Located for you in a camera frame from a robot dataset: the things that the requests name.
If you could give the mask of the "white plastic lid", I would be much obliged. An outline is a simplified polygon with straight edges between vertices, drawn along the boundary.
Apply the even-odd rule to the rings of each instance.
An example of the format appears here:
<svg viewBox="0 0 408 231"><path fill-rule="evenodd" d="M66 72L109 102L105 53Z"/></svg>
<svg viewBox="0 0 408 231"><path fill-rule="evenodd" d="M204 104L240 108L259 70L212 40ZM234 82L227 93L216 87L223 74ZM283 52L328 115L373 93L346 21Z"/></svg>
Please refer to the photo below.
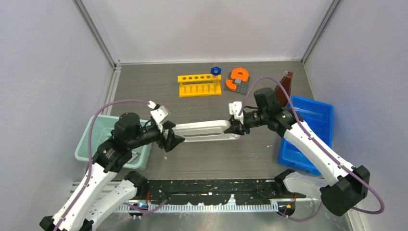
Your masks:
<svg viewBox="0 0 408 231"><path fill-rule="evenodd" d="M237 140L241 136L224 133L231 126L227 120L212 120L177 124L173 129L175 135L183 137L184 142L208 142Z"/></svg>

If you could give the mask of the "blue hexagonal nut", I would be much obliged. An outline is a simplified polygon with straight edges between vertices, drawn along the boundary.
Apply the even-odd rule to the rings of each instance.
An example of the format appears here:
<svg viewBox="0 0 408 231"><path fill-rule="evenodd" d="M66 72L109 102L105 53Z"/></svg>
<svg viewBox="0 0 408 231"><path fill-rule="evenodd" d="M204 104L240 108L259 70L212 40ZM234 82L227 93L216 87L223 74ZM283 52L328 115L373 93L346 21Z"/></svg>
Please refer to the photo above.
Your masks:
<svg viewBox="0 0 408 231"><path fill-rule="evenodd" d="M212 75L214 75L214 76L220 75L221 72L222 72L222 69L221 69L220 67L218 67L218 66L214 66L214 67L212 67L211 70L210 70L210 73L211 73Z"/></svg>

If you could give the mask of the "thin glass rod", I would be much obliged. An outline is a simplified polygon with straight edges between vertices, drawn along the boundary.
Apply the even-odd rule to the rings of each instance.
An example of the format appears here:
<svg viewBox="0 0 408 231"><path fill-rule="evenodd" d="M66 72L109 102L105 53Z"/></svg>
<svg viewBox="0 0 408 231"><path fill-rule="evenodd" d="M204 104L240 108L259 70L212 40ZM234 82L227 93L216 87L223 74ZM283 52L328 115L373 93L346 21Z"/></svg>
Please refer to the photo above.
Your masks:
<svg viewBox="0 0 408 231"><path fill-rule="evenodd" d="M218 93L218 84L220 82L219 76L214 76L214 92Z"/></svg>

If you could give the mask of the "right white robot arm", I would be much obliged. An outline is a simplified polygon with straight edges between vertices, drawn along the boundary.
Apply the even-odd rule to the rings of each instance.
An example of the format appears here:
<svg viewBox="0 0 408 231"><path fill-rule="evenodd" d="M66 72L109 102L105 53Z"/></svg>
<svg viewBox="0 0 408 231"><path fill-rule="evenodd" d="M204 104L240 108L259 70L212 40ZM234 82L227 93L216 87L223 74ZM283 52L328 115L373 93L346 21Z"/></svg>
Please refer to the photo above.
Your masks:
<svg viewBox="0 0 408 231"><path fill-rule="evenodd" d="M282 108L275 92L262 88L254 92L257 106L245 112L242 102L229 103L231 126L225 133L245 135L255 127L267 126L296 147L320 172L322 179L286 170L278 176L275 193L288 197L300 193L321 200L334 215L342 216L368 195L370 172L341 158L292 108Z"/></svg>

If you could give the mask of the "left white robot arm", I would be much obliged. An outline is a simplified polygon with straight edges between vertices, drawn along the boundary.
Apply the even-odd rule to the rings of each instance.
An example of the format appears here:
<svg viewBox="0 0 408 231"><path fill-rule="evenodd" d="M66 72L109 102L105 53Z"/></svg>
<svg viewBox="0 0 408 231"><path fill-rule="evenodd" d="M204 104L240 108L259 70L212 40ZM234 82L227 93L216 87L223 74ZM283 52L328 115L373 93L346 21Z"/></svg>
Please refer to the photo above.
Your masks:
<svg viewBox="0 0 408 231"><path fill-rule="evenodd" d="M111 136L92 155L90 167L81 184L64 206L53 216L44 217L40 227L45 231L94 231L116 208L132 197L147 195L147 179L129 172L115 190L101 200L96 197L131 159L132 150L157 143L166 152L185 139L174 133L175 124L164 108L151 111L144 125L136 113L124 113L114 124Z"/></svg>

